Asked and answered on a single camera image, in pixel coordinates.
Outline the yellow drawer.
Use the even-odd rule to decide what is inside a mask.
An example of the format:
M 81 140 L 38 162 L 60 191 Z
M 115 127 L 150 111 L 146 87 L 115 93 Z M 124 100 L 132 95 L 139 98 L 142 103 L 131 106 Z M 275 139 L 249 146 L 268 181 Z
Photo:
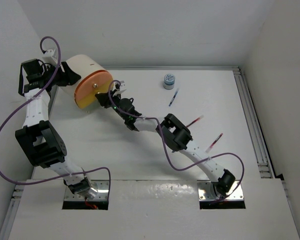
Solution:
M 76 98 L 75 102 L 80 109 L 84 109 L 97 100 L 96 95 L 98 94 L 100 94 L 100 92 L 91 92 L 84 97 Z

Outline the cream drawer cabinet shell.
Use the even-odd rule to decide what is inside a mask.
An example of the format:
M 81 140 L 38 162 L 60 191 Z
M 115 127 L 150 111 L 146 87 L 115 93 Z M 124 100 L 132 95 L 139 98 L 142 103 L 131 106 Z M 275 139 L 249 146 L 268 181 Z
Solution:
M 80 76 L 80 79 L 73 85 L 62 86 L 61 89 L 70 96 L 74 96 L 75 90 L 78 85 L 89 75 L 98 72 L 105 71 L 105 69 L 91 59 L 89 56 L 84 54 L 75 55 L 65 61 L 69 68 Z

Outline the blue white round jar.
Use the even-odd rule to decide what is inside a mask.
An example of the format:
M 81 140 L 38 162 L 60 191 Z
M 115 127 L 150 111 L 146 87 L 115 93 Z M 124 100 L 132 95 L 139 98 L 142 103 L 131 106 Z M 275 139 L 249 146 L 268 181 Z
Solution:
M 173 74 L 168 73 L 163 78 L 163 87 L 166 90 L 172 90 L 175 86 L 175 81 L 176 77 Z

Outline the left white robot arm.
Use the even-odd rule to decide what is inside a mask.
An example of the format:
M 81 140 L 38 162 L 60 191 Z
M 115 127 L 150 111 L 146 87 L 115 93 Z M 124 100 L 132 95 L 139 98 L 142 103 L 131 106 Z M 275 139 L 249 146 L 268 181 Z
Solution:
M 52 87 L 71 86 L 80 78 L 65 61 L 59 67 L 40 59 L 22 62 L 18 93 L 29 104 L 23 126 L 15 131 L 15 137 L 34 167 L 55 172 L 72 194 L 93 199 L 98 190 L 84 170 L 68 158 L 64 141 L 49 121 Z

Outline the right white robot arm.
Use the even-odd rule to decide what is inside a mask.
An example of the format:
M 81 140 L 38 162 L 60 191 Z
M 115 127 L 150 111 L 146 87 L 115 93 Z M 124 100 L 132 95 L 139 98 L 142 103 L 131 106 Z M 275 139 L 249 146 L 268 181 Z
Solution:
M 131 131 L 158 133 L 163 139 L 164 149 L 169 148 L 188 157 L 206 174 L 220 197 L 226 197 L 235 182 L 235 176 L 200 149 L 190 130 L 176 116 L 169 113 L 161 120 L 144 117 L 135 110 L 133 98 L 121 98 L 115 90 L 96 93 L 95 97 L 103 108 L 112 108 Z

